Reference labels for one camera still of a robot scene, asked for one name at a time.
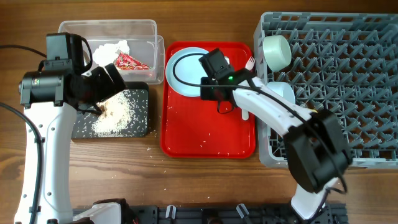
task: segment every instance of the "gray dish rack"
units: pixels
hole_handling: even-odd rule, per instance
[[[292,63],[267,71],[262,40],[283,35]],[[340,119],[353,166],[398,168],[398,15],[265,12],[254,32],[256,72],[287,82],[296,104],[326,108]],[[287,167],[282,138],[257,124],[260,160]]]

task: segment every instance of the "red tray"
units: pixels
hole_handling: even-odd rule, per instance
[[[219,48],[235,70],[243,68],[252,55],[242,43],[175,42],[166,51],[166,64],[186,47]],[[160,146],[171,157],[244,159],[256,147],[254,116],[242,120],[240,108],[219,114],[216,101],[179,95],[165,79]]]

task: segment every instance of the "fork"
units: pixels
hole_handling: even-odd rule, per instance
[[[246,65],[244,66],[247,70],[251,71],[254,67],[254,63],[256,62],[256,59],[254,57],[250,57],[248,62],[246,62]]]

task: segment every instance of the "plate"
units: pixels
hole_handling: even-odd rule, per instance
[[[209,51],[205,49],[201,49],[199,47],[187,47],[185,49],[179,50],[175,54],[172,55],[169,62],[166,65],[166,79],[171,88],[177,93],[187,96],[187,97],[198,97],[200,96],[200,88],[194,86],[188,86],[186,84],[180,83],[174,78],[173,75],[173,66],[175,62],[184,55],[192,54],[192,53],[202,53],[207,54]],[[202,77],[207,77],[207,74],[203,67],[200,65],[199,58],[201,55],[194,55],[190,57],[186,57],[178,62],[175,67],[175,74],[179,77],[179,79],[193,83],[200,84],[200,79]]]

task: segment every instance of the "red wrapper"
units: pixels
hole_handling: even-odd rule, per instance
[[[141,63],[134,59],[132,56],[124,53],[120,53],[118,59],[116,59],[116,67],[121,70],[148,70],[148,65]]]

